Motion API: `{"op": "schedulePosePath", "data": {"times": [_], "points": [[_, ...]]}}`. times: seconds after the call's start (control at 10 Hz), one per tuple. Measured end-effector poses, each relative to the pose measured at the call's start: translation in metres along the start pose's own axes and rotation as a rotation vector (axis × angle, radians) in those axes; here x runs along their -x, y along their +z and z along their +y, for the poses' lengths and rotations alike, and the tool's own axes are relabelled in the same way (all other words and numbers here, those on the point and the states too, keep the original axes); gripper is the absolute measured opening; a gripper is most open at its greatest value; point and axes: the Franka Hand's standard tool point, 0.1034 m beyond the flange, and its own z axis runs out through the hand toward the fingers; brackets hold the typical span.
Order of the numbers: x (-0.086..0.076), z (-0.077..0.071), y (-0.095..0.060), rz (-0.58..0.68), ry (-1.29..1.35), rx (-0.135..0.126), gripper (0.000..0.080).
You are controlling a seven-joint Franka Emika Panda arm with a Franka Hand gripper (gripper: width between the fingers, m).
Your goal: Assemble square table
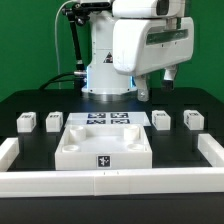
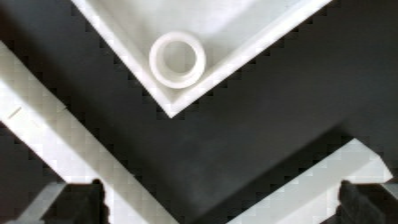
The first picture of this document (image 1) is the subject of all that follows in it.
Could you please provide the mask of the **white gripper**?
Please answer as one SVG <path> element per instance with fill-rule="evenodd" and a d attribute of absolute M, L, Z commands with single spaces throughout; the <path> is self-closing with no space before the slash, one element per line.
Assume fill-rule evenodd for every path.
<path fill-rule="evenodd" d="M 165 19 L 119 19 L 113 29 L 113 66 L 118 74 L 137 76 L 137 98 L 148 101 L 147 76 L 143 74 L 165 68 L 162 90 L 172 91 L 176 64 L 191 59 L 193 45 L 190 17 L 181 19 L 179 29 L 168 29 Z"/>

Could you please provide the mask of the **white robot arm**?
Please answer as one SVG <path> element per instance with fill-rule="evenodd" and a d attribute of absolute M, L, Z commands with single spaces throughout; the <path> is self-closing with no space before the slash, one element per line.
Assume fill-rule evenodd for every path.
<path fill-rule="evenodd" d="M 191 59 L 194 23 L 186 0 L 80 0 L 90 15 L 92 59 L 87 67 L 88 98 L 149 97 L 148 75 L 165 71 L 162 88 L 173 89 L 178 65 Z"/>

